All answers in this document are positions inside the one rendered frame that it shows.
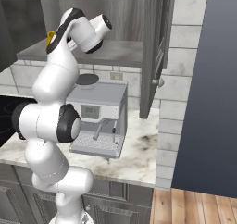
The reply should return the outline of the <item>grey wooden wall cabinet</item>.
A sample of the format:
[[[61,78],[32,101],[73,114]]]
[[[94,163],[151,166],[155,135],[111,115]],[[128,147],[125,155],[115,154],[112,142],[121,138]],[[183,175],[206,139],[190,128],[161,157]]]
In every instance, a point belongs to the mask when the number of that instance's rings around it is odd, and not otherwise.
[[[18,53],[18,58],[45,61],[73,56],[81,64],[140,67],[143,43],[135,39],[142,30],[134,8],[137,0],[58,0],[47,9],[62,14],[46,16],[56,24],[56,37],[46,48],[46,40]],[[77,44],[71,51],[68,37]]]

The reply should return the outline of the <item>grey cabinet door with knob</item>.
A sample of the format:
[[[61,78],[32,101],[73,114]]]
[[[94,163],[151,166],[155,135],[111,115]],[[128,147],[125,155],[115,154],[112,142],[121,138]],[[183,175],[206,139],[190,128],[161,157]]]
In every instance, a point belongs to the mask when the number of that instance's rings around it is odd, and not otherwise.
[[[158,80],[168,61],[174,0],[145,0],[140,118],[148,118]]]

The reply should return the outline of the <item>silver espresso coffee machine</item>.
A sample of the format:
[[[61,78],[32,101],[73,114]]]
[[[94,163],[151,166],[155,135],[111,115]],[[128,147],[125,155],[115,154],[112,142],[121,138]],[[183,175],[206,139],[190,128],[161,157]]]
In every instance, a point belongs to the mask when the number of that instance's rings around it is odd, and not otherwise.
[[[81,117],[73,153],[120,158],[128,124],[128,83],[80,74],[68,96]]]

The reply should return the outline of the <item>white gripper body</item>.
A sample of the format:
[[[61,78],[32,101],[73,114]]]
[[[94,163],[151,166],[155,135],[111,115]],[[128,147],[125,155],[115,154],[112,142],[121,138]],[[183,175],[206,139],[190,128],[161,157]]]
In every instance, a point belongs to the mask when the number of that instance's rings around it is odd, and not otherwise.
[[[77,47],[77,44],[72,40],[71,37],[68,37],[67,44],[71,51],[73,51]]]

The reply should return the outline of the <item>dark blue-grey tall fridge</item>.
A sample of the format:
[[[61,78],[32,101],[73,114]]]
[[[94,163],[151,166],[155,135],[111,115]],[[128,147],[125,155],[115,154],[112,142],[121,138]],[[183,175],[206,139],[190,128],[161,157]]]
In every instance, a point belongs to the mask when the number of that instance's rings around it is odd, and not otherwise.
[[[207,0],[172,186],[237,198],[237,0]]]

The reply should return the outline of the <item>black hob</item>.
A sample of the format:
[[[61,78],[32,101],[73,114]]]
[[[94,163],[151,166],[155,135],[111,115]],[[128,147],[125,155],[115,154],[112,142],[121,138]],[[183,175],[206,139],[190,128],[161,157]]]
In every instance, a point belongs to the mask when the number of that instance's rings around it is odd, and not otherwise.
[[[0,147],[15,133],[11,116],[19,104],[35,103],[33,98],[0,95]]]

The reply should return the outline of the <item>round silver door knob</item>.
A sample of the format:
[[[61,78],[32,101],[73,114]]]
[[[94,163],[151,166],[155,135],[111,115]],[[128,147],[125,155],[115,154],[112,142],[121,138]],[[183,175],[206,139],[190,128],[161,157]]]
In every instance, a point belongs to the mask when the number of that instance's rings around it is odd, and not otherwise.
[[[158,87],[162,87],[165,84],[165,81],[162,78],[159,78],[158,80],[153,79],[152,83]]]

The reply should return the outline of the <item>yellow mug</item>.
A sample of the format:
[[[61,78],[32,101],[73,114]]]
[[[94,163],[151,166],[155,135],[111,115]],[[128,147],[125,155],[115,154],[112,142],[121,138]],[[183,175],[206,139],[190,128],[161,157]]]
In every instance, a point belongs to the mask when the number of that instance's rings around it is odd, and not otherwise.
[[[51,42],[52,38],[54,37],[55,33],[56,33],[55,31],[49,31],[49,32],[47,33],[46,48],[47,48],[48,45],[50,44],[50,42]]]

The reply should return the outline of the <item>dark grey cabinet door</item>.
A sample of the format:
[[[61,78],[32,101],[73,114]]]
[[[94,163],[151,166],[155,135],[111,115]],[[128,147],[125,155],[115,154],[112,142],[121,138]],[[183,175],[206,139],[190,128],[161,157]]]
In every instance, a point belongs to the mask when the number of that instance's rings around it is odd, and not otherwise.
[[[17,55],[11,41],[5,12],[0,0],[0,72],[17,61]]]

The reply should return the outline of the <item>grey base cupboard door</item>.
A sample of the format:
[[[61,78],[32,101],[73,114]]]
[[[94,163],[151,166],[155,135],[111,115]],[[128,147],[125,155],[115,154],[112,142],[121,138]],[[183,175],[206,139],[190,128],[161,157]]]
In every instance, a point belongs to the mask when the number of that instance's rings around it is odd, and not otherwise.
[[[84,206],[90,207],[88,213],[94,224],[150,224],[151,209],[149,207],[90,195],[84,195],[82,199]]]
[[[22,186],[27,200],[31,206],[37,224],[49,224],[56,215],[55,194],[35,189],[29,185]]]

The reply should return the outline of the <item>grey drawer front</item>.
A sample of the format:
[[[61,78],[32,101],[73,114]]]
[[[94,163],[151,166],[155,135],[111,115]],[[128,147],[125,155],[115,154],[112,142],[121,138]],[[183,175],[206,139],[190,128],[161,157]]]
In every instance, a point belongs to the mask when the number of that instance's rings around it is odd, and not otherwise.
[[[127,201],[133,205],[150,207],[153,199],[153,188],[126,184],[116,181],[95,180],[90,193]]]

